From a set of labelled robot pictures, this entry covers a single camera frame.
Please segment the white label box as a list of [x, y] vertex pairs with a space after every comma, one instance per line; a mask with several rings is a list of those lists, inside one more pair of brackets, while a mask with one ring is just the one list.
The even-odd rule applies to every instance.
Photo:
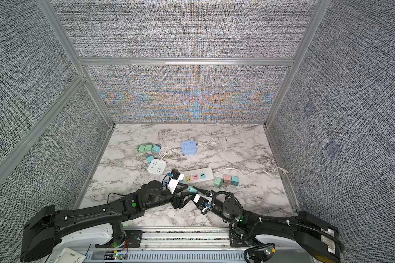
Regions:
[[83, 263], [85, 259], [84, 254], [70, 248], [64, 248], [57, 256], [50, 257], [47, 263]]

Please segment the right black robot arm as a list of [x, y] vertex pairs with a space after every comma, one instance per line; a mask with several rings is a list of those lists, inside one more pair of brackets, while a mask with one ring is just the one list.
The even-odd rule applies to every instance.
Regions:
[[193, 202], [203, 214], [212, 212], [228, 223], [229, 235], [249, 246], [244, 252], [247, 261], [268, 260], [274, 242], [261, 241], [261, 237], [276, 236], [296, 242], [310, 256], [323, 263], [341, 262], [345, 246], [340, 231], [330, 223], [301, 211], [293, 217], [269, 217], [245, 210], [230, 192], [219, 191], [208, 195], [193, 192]]

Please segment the pink plug cube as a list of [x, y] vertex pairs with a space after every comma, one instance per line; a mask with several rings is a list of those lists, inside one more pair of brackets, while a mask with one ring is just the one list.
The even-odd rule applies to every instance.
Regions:
[[231, 185], [231, 183], [232, 183], [232, 176], [231, 176], [231, 175], [224, 175], [224, 176], [223, 176], [223, 183], [224, 183], [226, 186]]

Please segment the white square power strip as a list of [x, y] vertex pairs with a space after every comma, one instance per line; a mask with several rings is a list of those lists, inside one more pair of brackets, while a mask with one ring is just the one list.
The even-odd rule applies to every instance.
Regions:
[[162, 175], [165, 172], [166, 167], [166, 161], [154, 159], [149, 163], [147, 172], [151, 175]]

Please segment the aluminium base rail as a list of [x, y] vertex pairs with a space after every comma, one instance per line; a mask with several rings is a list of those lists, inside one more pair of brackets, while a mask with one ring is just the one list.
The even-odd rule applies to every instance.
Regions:
[[86, 256], [83, 263], [244, 263], [248, 245], [235, 241], [226, 227], [127, 227], [140, 231], [138, 247], [96, 248], [110, 240], [110, 225], [81, 230], [62, 238], [43, 261], [70, 248]]

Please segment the green plug cube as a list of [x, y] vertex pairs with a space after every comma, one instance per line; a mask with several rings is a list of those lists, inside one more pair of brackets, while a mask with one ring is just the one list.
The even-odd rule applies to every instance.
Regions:
[[216, 188], [221, 188], [224, 180], [222, 178], [214, 178], [213, 184]]
[[145, 145], [140, 145], [139, 147], [138, 147], [138, 152], [145, 152]]
[[152, 148], [153, 148], [153, 144], [146, 144], [145, 148], [144, 148], [144, 151], [145, 152], [151, 152]]

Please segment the teal plug cube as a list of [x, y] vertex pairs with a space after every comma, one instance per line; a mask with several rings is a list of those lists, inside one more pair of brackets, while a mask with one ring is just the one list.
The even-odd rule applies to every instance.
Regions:
[[154, 152], [154, 153], [159, 153], [160, 151], [161, 151], [161, 146], [159, 146], [159, 145], [154, 145], [153, 147], [152, 147], [152, 152]]
[[146, 160], [148, 163], [151, 163], [154, 160], [154, 156], [153, 155], [149, 155], [146, 157]]
[[195, 188], [192, 187], [192, 186], [189, 186], [189, 187], [187, 188], [187, 191], [188, 191], [188, 192], [191, 192], [191, 193], [197, 193], [197, 192], [198, 192], [198, 190], [195, 189]]
[[239, 185], [239, 177], [238, 176], [232, 176], [231, 177], [231, 185], [233, 185], [233, 186], [238, 186]]

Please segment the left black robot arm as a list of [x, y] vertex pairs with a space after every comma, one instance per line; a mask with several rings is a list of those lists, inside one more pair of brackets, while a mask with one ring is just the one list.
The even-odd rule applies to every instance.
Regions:
[[43, 207], [23, 227], [20, 262], [26, 263], [49, 255], [62, 238], [90, 227], [110, 224], [113, 234], [105, 247], [120, 243], [124, 235], [122, 222], [142, 217], [151, 208], [172, 204], [184, 207], [194, 198], [187, 187], [171, 192], [161, 182], [153, 180], [135, 192], [103, 205], [83, 209], [56, 210], [54, 205]]

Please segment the blue square power strip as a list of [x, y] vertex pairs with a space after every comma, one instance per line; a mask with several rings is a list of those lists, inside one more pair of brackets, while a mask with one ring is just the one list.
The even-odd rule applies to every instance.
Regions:
[[198, 146], [195, 140], [187, 140], [181, 142], [181, 150], [185, 156], [194, 155], [197, 153]]

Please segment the long white power strip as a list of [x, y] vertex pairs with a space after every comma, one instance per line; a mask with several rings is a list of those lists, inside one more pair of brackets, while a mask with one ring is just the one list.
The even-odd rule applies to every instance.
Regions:
[[183, 179], [180, 181], [182, 184], [196, 184], [214, 179], [214, 174], [211, 168], [195, 169], [191, 171], [183, 171]]

